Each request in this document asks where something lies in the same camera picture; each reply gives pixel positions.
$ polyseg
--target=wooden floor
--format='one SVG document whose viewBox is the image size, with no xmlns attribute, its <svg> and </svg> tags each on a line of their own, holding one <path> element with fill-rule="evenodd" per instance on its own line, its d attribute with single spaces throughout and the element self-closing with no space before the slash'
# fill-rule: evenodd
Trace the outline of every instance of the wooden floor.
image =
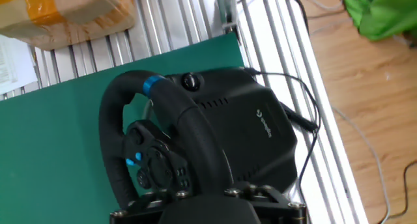
<svg viewBox="0 0 417 224">
<path fill-rule="evenodd" d="M 319 0 L 335 5 L 339 0 Z M 326 11 L 302 0 L 308 16 Z M 349 18 L 309 20 L 310 31 Z M 317 61 L 333 106 L 355 122 L 374 145 L 391 202 L 392 214 L 405 206 L 403 170 L 417 160 L 417 49 L 393 39 L 372 43 L 362 38 L 351 21 L 311 36 Z M 386 205 L 375 160 L 358 133 L 336 115 L 339 130 L 365 206 L 369 223 L 378 223 Z M 386 223 L 417 223 L 417 166 L 409 169 L 409 211 Z"/>
</svg>

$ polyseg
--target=green desk mat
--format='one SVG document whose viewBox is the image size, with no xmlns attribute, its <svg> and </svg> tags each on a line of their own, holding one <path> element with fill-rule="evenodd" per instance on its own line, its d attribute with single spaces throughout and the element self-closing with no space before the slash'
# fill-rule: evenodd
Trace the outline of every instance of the green desk mat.
<svg viewBox="0 0 417 224">
<path fill-rule="evenodd" d="M 230 34 L 0 102 L 0 223 L 109 222 L 118 205 L 102 163 L 98 109 L 117 75 L 242 65 Z M 125 128 L 145 102 L 137 95 L 124 108 Z"/>
</svg>

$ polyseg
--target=green bag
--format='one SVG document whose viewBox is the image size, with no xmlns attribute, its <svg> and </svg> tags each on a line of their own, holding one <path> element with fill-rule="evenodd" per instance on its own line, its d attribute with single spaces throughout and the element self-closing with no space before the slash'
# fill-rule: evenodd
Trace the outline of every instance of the green bag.
<svg viewBox="0 0 417 224">
<path fill-rule="evenodd" d="M 345 0 L 359 33 L 381 40 L 410 32 L 417 36 L 417 0 Z"/>
<path fill-rule="evenodd" d="M 243 66 L 234 34 L 0 102 L 0 223 L 109 223 L 118 205 L 102 161 L 98 110 L 110 81 L 129 70 L 167 75 L 232 66 Z M 137 95 L 125 106 L 125 129 L 141 119 L 146 101 Z"/>
</svg>

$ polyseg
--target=knob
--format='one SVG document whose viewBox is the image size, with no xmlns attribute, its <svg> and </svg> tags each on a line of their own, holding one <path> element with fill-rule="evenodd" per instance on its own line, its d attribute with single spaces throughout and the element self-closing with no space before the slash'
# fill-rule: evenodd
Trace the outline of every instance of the knob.
<svg viewBox="0 0 417 224">
<path fill-rule="evenodd" d="M 187 91 L 197 91 L 200 88 L 201 84 L 197 75 L 193 73 L 184 74 L 182 76 L 181 83 Z"/>
</svg>

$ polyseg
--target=paper document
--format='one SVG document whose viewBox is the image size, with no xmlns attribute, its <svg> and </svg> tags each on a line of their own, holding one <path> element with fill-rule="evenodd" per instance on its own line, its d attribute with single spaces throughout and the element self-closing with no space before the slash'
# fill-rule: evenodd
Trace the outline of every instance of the paper document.
<svg viewBox="0 0 417 224">
<path fill-rule="evenodd" d="M 0 35 L 0 94 L 38 81 L 25 42 Z"/>
</svg>

